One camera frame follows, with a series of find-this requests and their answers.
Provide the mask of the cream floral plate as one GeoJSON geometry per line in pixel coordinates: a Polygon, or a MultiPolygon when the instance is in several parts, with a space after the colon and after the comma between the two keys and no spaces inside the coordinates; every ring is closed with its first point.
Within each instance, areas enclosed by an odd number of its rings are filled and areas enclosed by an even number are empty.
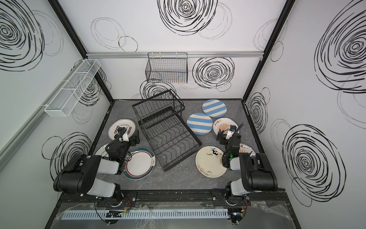
{"type": "Polygon", "coordinates": [[[218,178],[224,175],[227,168],[223,166],[223,151],[214,146],[201,148],[195,157],[195,164],[201,174],[208,178],[218,178]]]}

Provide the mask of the black wire dish rack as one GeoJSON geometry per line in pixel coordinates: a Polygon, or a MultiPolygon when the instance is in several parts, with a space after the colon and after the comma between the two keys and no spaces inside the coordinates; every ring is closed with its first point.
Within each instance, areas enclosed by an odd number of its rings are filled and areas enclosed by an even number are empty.
{"type": "Polygon", "coordinates": [[[182,118],[184,102],[173,90],[165,90],[132,105],[138,125],[167,172],[202,146],[182,118]]]}

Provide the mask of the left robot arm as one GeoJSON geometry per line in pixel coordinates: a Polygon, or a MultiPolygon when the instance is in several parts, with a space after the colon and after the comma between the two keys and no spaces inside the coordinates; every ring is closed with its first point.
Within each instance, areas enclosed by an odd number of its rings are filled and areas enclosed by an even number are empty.
{"type": "Polygon", "coordinates": [[[129,148],[140,143],[139,131],[131,137],[127,128],[120,127],[114,140],[105,146],[107,156],[75,155],[57,175],[53,189],[66,194],[89,195],[108,198],[119,205],[123,202],[120,185],[97,178],[98,174],[120,175],[130,155],[129,148]]]}

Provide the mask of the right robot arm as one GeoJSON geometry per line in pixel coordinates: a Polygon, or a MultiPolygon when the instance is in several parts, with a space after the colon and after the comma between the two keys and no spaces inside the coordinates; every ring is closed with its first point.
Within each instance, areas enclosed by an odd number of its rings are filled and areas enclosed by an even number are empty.
{"type": "Polygon", "coordinates": [[[278,190],[278,182],[267,155],[241,149],[239,130],[242,126],[231,125],[228,130],[219,130],[216,137],[225,146],[221,158],[223,167],[241,174],[240,179],[226,186],[225,197],[231,202],[250,193],[278,190]]]}

